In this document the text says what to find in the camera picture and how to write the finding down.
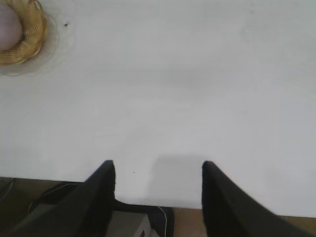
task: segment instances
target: table surface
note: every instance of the table surface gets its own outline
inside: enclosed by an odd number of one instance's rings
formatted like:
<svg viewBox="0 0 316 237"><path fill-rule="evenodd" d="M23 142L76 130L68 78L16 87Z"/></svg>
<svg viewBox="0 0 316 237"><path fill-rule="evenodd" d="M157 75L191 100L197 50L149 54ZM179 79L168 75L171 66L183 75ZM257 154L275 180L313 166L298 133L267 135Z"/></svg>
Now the table surface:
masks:
<svg viewBox="0 0 316 237"><path fill-rule="evenodd" d="M281 215L316 216L316 1L41 0L46 44L0 68L0 176L201 207L214 161Z"/></svg>

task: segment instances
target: woven basket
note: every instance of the woven basket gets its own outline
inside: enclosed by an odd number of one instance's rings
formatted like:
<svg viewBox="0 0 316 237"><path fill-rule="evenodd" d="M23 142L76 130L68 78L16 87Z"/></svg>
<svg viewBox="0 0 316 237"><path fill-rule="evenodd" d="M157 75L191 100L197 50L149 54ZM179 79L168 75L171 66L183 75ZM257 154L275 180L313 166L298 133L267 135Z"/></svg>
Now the woven basket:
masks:
<svg viewBox="0 0 316 237"><path fill-rule="evenodd" d="M20 64L35 56L47 35L47 20L37 0L0 0L21 19L23 38L12 49L0 52L0 66Z"/></svg>

